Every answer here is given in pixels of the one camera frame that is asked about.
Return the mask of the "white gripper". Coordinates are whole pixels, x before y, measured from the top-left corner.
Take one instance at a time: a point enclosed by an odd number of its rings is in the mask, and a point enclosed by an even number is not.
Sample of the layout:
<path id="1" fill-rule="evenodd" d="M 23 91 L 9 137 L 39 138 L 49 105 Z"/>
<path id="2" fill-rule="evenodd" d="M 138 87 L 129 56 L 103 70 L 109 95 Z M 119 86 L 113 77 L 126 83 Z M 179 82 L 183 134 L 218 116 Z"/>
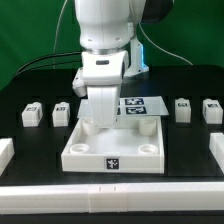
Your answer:
<path id="1" fill-rule="evenodd" d="M 82 62 L 82 77 L 93 122 L 98 127 L 112 127 L 117 117 L 123 76 L 129 66 L 128 52 L 108 55 L 84 52 Z"/>

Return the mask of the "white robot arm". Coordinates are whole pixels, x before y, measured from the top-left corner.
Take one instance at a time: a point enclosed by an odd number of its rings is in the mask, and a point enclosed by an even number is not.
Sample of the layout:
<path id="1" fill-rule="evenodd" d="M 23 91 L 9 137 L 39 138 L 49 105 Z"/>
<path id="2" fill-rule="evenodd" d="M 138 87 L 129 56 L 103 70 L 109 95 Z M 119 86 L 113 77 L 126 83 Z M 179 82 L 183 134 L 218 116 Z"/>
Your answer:
<path id="1" fill-rule="evenodd" d="M 80 97 L 88 97 L 93 123 L 108 128 L 116 121 L 122 81 L 148 70 L 136 35 L 137 25 L 161 21 L 174 0 L 74 2 L 84 51 L 73 90 Z"/>

